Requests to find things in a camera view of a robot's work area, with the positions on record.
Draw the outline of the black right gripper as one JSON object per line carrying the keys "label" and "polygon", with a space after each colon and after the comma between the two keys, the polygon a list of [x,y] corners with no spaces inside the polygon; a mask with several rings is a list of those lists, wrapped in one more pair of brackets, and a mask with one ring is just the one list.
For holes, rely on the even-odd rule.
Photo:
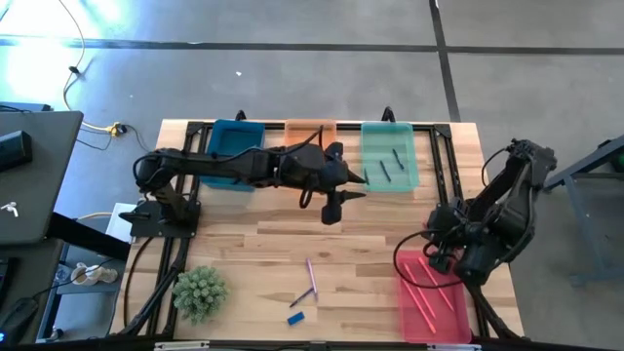
{"label": "black right gripper", "polygon": [[448,203],[439,204],[430,213],[426,235],[429,243],[436,248],[428,253],[429,265],[440,273],[448,274],[451,263],[456,259],[455,252],[464,246],[463,231],[466,224],[466,202],[453,198]]}

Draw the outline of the pink pencil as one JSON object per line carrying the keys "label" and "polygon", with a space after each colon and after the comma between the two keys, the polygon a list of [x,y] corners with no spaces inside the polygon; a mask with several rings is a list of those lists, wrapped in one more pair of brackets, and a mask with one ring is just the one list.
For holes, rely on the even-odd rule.
{"label": "pink pencil", "polygon": [[[408,273],[410,279],[414,283],[416,283],[416,279],[415,279],[414,275],[412,274],[412,272],[410,270],[410,266],[407,263],[403,263],[403,266],[404,266],[406,272]],[[430,305],[428,299],[426,298],[422,288],[421,287],[416,287],[416,288],[417,288],[417,291],[418,291],[421,299],[424,301],[424,304],[425,304],[429,314],[433,317],[434,320],[437,319],[436,313],[435,313],[434,309],[432,308],[432,306]]]}
{"label": "pink pencil", "polygon": [[428,316],[426,315],[425,311],[423,310],[420,301],[418,300],[418,298],[416,297],[416,295],[414,294],[413,290],[410,287],[410,284],[408,284],[405,280],[402,280],[401,283],[403,284],[403,286],[406,288],[406,290],[408,291],[414,305],[415,308],[419,311],[420,315],[422,316],[423,320],[425,321],[426,325],[428,326],[430,332],[432,334],[436,334],[436,329],[434,327],[434,325],[432,324],[432,322],[429,320]]}
{"label": "pink pencil", "polygon": [[438,293],[442,297],[443,301],[445,302],[445,304],[447,305],[449,310],[454,312],[454,307],[451,305],[451,303],[449,301],[449,298],[447,297],[446,293],[443,291],[443,288],[440,288],[438,286],[439,284],[438,284],[437,280],[435,279],[435,277],[431,273],[431,271],[428,268],[428,266],[425,264],[423,258],[419,257],[418,258],[418,262],[419,262],[420,266],[423,268],[423,270],[425,271],[425,274],[428,276],[428,278],[431,280],[431,282],[433,282],[434,285],[436,286],[436,289],[437,289]]}

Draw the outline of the purple translucent pen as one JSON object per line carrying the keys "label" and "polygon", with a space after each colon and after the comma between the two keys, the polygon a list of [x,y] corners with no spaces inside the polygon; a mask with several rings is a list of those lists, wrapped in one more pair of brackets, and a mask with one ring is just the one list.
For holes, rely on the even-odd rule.
{"label": "purple translucent pen", "polygon": [[316,282],[316,277],[315,277],[311,258],[306,258],[306,266],[307,266],[307,270],[308,270],[308,274],[309,274],[310,282],[311,282],[311,292],[313,293],[314,298],[318,300],[318,285]]}

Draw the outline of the dark blue Madisi crayon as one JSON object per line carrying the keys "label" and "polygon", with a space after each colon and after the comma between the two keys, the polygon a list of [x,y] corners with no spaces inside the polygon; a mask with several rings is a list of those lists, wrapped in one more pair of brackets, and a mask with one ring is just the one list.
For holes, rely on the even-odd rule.
{"label": "dark blue Madisi crayon", "polygon": [[309,288],[306,292],[304,292],[301,296],[299,296],[298,298],[296,298],[290,305],[289,308],[293,308],[296,305],[298,305],[298,303],[300,303],[303,299],[305,299],[308,295],[312,294],[313,296],[316,297],[317,291],[314,289],[314,287]]}

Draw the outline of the orange translucent plastic bin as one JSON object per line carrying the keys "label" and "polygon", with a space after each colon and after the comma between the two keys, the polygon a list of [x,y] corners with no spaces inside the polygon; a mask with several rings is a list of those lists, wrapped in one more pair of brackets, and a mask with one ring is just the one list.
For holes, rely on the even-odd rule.
{"label": "orange translucent plastic bin", "polygon": [[285,123],[284,144],[294,145],[306,141],[312,134],[323,128],[319,136],[315,136],[311,143],[326,148],[335,142],[337,124],[328,119],[290,119]]}

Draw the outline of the pink translucent plastic bin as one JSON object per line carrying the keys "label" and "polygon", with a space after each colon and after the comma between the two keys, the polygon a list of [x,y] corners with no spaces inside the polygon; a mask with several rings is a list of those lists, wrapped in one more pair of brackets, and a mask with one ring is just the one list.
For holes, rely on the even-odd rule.
{"label": "pink translucent plastic bin", "polygon": [[[423,258],[425,264],[437,280],[438,286],[443,288],[451,305],[454,307],[454,312],[449,310],[438,293],[437,287],[425,274],[425,271],[418,262],[419,257]],[[420,251],[399,252],[397,255],[397,263],[400,272],[410,278],[403,266],[403,263],[407,263],[416,279],[416,283],[419,285],[435,286],[435,289],[422,288],[426,298],[436,313],[437,319],[434,320],[429,314],[424,301],[421,299],[417,288],[410,285],[414,294],[420,301],[423,310],[437,331],[436,334],[432,334],[419,311],[415,308],[408,291],[401,283],[404,279],[398,276],[399,326],[404,340],[409,343],[468,343],[471,340],[472,334],[467,316],[464,289],[463,286],[459,284],[458,278],[453,274],[441,274],[433,268],[430,268],[427,264],[426,256]]]}

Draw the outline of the blue plastic bin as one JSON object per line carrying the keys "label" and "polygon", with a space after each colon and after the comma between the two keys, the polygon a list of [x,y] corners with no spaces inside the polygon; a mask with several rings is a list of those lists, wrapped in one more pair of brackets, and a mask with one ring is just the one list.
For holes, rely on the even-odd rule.
{"label": "blue plastic bin", "polygon": [[[211,130],[207,154],[233,156],[253,146],[262,147],[264,134],[265,126],[261,123],[216,120]],[[254,192],[252,186],[236,182],[234,178],[202,176],[201,180],[211,188]]]}

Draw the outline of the green artificial plant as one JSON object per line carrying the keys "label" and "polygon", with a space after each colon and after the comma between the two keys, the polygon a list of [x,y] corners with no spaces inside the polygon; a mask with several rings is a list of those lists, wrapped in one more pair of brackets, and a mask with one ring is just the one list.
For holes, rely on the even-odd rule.
{"label": "green artificial plant", "polygon": [[214,267],[198,266],[177,275],[172,289],[174,307],[192,325],[205,323],[229,295],[225,280]]}

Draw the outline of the white paper sheet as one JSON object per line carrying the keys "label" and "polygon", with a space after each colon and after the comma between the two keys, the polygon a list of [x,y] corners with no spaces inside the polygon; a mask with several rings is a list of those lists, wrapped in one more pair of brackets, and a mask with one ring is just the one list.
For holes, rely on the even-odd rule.
{"label": "white paper sheet", "polygon": [[116,203],[105,233],[118,240],[132,244],[135,241],[131,235],[132,225],[125,219],[121,218],[120,214],[132,212],[135,208],[136,205],[133,204]]}

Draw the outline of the black desk beam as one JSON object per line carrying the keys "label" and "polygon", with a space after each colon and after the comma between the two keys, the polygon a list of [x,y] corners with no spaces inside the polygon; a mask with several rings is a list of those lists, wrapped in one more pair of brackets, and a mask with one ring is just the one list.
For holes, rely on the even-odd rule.
{"label": "black desk beam", "polygon": [[127,242],[57,213],[51,215],[46,236],[119,260],[126,260],[131,248]]}

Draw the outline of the black desk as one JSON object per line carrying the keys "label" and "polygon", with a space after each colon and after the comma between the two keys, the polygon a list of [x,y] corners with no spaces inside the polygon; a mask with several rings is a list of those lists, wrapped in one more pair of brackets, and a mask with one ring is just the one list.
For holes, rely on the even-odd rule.
{"label": "black desk", "polygon": [[80,111],[0,113],[0,136],[27,132],[33,153],[30,163],[0,172],[0,207],[16,202],[19,212],[0,211],[0,246],[46,235],[83,117]]}

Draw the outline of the black box device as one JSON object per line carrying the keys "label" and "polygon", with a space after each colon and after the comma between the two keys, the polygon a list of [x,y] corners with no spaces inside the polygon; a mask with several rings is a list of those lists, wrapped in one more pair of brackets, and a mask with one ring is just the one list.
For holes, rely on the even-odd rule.
{"label": "black box device", "polygon": [[30,163],[32,159],[32,138],[27,132],[0,136],[0,172]]}

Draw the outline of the silver bracket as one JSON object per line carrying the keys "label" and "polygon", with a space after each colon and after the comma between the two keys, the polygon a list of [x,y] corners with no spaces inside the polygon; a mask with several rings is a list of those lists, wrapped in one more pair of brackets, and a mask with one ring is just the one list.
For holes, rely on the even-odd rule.
{"label": "silver bracket", "polygon": [[157,342],[153,351],[208,351],[211,345],[206,340]]}
{"label": "silver bracket", "polygon": [[438,343],[428,344],[427,351],[483,351],[479,344]]}

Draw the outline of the grey metal table frame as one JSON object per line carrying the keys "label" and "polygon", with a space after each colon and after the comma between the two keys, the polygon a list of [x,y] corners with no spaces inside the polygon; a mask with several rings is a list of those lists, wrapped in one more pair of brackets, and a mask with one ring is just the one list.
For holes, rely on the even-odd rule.
{"label": "grey metal table frame", "polygon": [[579,159],[563,171],[551,176],[545,183],[544,190],[552,191],[554,188],[563,186],[568,195],[576,221],[579,225],[580,234],[586,248],[589,250],[595,269],[591,273],[570,275],[570,283],[575,287],[583,286],[590,282],[599,282],[624,278],[624,265],[608,267],[604,252],[600,248],[598,239],[594,236],[594,224],[591,214],[584,206],[577,181],[585,179],[621,179],[624,181],[624,165],[621,172],[614,168],[612,173],[594,173],[596,168],[620,161],[620,155],[624,155],[624,134],[615,139],[608,139],[601,143],[595,151]]}

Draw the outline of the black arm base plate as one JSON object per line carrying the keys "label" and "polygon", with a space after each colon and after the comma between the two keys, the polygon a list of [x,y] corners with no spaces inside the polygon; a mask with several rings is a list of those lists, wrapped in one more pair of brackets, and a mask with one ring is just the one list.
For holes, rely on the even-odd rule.
{"label": "black arm base plate", "polygon": [[200,213],[199,202],[182,199],[179,205],[142,202],[118,216],[132,226],[131,236],[135,238],[188,239],[196,234]]}

